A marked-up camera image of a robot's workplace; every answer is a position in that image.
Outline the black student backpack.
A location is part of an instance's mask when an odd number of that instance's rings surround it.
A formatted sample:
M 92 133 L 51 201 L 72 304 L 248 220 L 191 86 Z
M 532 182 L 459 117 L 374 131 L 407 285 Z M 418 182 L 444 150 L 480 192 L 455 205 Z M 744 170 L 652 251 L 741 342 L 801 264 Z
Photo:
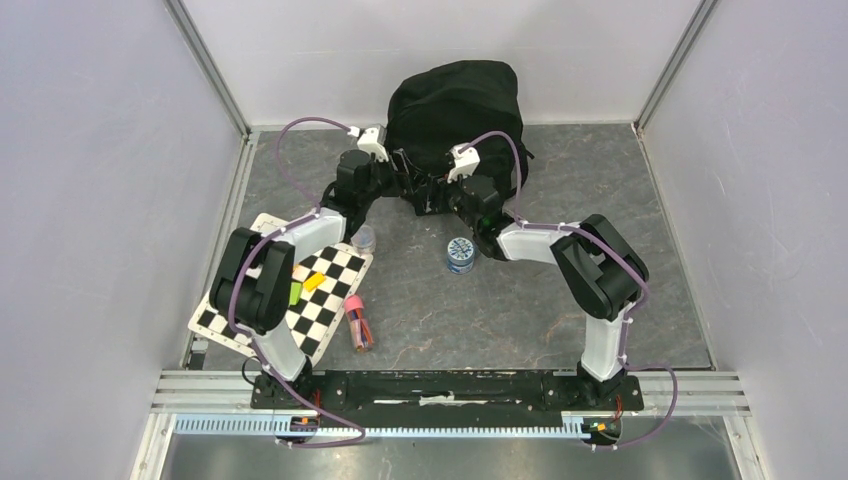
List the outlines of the black student backpack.
M 505 200 L 516 195 L 518 179 L 529 177 L 533 155 L 522 142 L 518 77 L 503 61 L 460 60 L 405 79 L 390 98 L 387 120 L 385 148 L 395 163 L 414 170 L 414 197 L 402 199 L 418 216 L 425 216 L 425 183 L 446 179 L 452 167 L 450 149 L 488 132 L 505 133 L 516 148 L 500 137 L 481 141 L 474 173 L 491 178 Z

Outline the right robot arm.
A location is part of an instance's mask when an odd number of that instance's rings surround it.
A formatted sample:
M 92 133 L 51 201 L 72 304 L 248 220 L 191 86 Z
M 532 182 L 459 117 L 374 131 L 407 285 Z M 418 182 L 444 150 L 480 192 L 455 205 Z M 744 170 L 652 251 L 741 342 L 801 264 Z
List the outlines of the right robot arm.
M 602 408 L 618 393 L 626 368 L 626 324 L 648 295 L 649 271 L 611 222 L 593 214 L 578 223 L 533 223 L 510 215 L 494 181 L 472 175 L 435 183 L 436 205 L 460 218 L 478 251 L 499 261 L 533 261 L 558 267 L 586 315 L 578 364 L 580 400 Z

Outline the blue lidded round tub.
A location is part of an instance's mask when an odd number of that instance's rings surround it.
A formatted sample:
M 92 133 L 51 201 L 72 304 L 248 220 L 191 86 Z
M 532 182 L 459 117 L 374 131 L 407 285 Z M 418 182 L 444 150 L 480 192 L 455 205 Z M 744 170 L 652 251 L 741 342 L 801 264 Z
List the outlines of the blue lidded round tub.
M 453 238 L 447 245 L 447 267 L 454 274 L 466 274 L 473 268 L 476 258 L 474 243 L 464 237 Z

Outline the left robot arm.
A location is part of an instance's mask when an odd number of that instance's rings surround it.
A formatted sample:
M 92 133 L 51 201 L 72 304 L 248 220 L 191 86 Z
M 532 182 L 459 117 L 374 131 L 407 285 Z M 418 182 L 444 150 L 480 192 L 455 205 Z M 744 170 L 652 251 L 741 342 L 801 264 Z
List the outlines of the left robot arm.
M 231 233 L 208 300 L 233 332 L 247 337 L 263 370 L 278 379 L 275 392 L 288 406 L 302 407 L 314 394 L 313 379 L 302 373 L 309 361 L 285 321 L 295 266 L 350 241 L 376 200 L 404 193 L 408 175 L 397 153 L 381 161 L 374 153 L 348 150 L 311 212 L 270 233 Z

